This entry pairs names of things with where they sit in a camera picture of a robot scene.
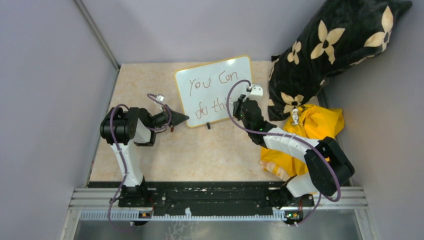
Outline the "yellow framed whiteboard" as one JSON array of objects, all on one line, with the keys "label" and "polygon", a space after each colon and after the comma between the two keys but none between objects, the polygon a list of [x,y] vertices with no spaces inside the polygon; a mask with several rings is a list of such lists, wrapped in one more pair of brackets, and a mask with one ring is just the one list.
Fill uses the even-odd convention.
[{"label": "yellow framed whiteboard", "polygon": [[222,121],[229,118],[227,100],[235,101],[245,94],[248,84],[237,85],[228,95],[230,89],[240,80],[252,82],[251,58],[242,55],[182,69],[174,79],[183,113],[189,117],[188,127]]}]

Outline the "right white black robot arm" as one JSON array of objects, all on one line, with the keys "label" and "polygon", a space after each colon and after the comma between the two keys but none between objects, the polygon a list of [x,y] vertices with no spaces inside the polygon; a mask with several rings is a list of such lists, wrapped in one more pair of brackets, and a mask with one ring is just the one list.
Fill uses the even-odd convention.
[{"label": "right white black robot arm", "polygon": [[240,128],[254,144],[287,154],[306,165],[307,173],[296,174],[285,184],[281,199],[287,206],[295,206],[302,196],[312,193],[330,197],[354,175],[354,166],[335,139],[306,138],[284,131],[266,121],[257,101],[244,94],[229,108],[231,115],[242,121]]}]

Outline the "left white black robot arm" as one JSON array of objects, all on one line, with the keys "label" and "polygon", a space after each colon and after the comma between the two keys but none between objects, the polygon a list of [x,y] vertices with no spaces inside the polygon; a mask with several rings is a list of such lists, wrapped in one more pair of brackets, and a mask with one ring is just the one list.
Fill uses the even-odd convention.
[{"label": "left white black robot arm", "polygon": [[151,202],[145,176],[140,169],[136,147],[152,147],[157,132],[189,120],[189,116],[163,107],[152,115],[145,108],[120,104],[112,108],[100,124],[100,136],[112,148],[122,174],[118,193],[112,201],[121,208],[146,207]]}]

